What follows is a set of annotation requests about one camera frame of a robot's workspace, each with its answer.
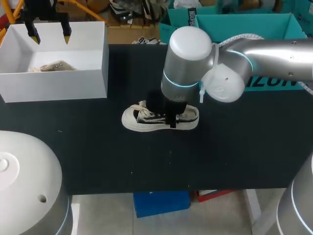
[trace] black table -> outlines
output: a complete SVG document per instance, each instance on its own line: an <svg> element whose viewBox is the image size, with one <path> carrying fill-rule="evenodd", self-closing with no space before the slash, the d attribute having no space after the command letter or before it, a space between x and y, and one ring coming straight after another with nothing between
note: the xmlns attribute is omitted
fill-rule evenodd
<svg viewBox="0 0 313 235"><path fill-rule="evenodd" d="M70 194L287 187L313 149L305 91L247 92L230 104L206 97L192 131L123 127L125 108L160 86L166 50L111 45L107 99L1 101L0 130L44 141Z"/></svg>

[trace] open white box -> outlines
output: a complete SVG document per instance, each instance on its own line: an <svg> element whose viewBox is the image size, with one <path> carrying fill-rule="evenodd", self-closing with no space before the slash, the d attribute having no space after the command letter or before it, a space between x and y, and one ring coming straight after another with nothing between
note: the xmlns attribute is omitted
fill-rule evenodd
<svg viewBox="0 0 313 235"><path fill-rule="evenodd" d="M0 47L0 94L5 102L106 98L109 47L104 22L71 22L65 43L60 23L37 23L36 44L13 24ZM75 71L29 72L63 60Z"/></svg>

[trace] tile floor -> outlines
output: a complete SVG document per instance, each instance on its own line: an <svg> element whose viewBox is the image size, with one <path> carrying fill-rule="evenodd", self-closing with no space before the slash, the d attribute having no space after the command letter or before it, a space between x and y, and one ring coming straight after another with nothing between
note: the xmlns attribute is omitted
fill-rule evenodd
<svg viewBox="0 0 313 235"><path fill-rule="evenodd" d="M261 208L280 189L258 190ZM137 218L133 195L73 196L80 205L77 235L251 235L243 193L230 193L189 209Z"/></svg>

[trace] blue box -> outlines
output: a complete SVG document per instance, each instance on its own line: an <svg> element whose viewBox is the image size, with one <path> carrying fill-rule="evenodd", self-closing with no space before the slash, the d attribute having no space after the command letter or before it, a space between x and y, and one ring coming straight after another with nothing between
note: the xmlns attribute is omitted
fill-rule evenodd
<svg viewBox="0 0 313 235"><path fill-rule="evenodd" d="M189 193L186 191L134 193L137 218L188 209Z"/></svg>

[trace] sneaker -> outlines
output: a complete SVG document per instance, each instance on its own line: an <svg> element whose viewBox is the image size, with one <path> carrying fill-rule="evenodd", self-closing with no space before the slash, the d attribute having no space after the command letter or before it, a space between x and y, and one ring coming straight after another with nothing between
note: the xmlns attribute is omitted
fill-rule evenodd
<svg viewBox="0 0 313 235"><path fill-rule="evenodd" d="M197 127L199 111L196 107L187 105L185 112L176 116L177 130L191 130ZM122 116L123 125L132 131L149 132L162 129L172 129L166 124L165 115L152 113L147 109L146 101L132 105Z"/></svg>

